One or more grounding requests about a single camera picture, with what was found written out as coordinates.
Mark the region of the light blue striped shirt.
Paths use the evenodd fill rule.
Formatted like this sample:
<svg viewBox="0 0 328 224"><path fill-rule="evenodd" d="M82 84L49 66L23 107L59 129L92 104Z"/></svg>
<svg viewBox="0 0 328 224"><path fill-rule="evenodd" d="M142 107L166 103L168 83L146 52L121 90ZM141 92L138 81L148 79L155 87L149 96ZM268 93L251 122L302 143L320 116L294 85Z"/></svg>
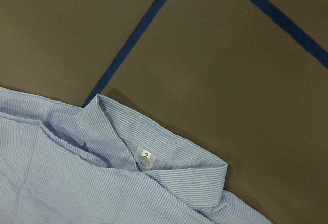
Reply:
<svg viewBox="0 0 328 224"><path fill-rule="evenodd" d="M268 223L228 165L103 95L85 107L1 88L1 223Z"/></svg>

